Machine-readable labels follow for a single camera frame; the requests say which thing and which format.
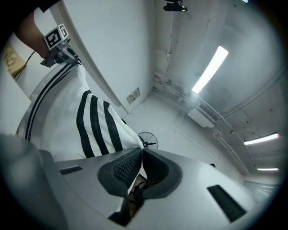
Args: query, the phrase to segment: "ceiling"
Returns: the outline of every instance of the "ceiling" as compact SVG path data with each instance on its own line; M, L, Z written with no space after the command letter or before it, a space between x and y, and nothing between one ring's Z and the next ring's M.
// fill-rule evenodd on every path
M279 139L246 146L247 153L239 148L237 154L250 155L251 174L259 174L256 168L261 167L286 172L288 82L277 33L250 2L190 0L184 4L188 12L172 13L162 9L165 1L156 0L154 73L191 94L218 46L225 48L227 58L197 96L222 114L242 141L278 132ZM231 145L243 145L233 143L231 135L226 137Z

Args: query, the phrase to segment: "sleeve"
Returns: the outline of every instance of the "sleeve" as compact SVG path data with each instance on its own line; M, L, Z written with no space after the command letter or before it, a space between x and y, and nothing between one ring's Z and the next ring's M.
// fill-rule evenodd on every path
M59 2L60 0L43 0L39 2L39 8L42 10L42 12L45 12L48 10L51 6Z

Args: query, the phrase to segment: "fluorescent light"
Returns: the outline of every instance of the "fluorescent light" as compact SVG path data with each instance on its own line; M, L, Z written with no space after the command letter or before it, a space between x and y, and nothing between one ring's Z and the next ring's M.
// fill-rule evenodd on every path
M199 93L204 88L204 86L208 83L208 81L219 69L219 67L221 66L227 55L228 51L219 46L209 65L207 66L206 70L199 78L198 82L194 85L192 91L194 91L195 93Z
M279 134L278 133L274 133L274 134L271 134L271 135L266 136L266 137L261 137L261 138L258 138L258 139L254 139L254 140L251 140L251 141L244 142L244 144L245 145L256 144L256 143L259 143L259 142L269 141L269 140L272 140L272 139L275 139L275 138L278 138L278 137L279 137Z
M279 168L258 168L259 171L278 171Z

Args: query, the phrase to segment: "yellow object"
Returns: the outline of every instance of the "yellow object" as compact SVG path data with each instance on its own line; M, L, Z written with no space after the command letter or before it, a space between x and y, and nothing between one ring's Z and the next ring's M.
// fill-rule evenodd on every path
M7 43L4 47L3 52L3 62L7 67L8 72L14 78L18 70L20 70L25 62L19 56L19 54L14 50L13 46L10 43Z

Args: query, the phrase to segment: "hand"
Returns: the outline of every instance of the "hand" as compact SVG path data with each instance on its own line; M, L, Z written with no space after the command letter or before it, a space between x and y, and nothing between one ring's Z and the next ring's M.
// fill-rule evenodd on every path
M34 21L34 12L29 14L27 18L19 25L15 31L15 35L31 49L35 50L39 55L46 59L49 50L44 41L44 36L38 29Z

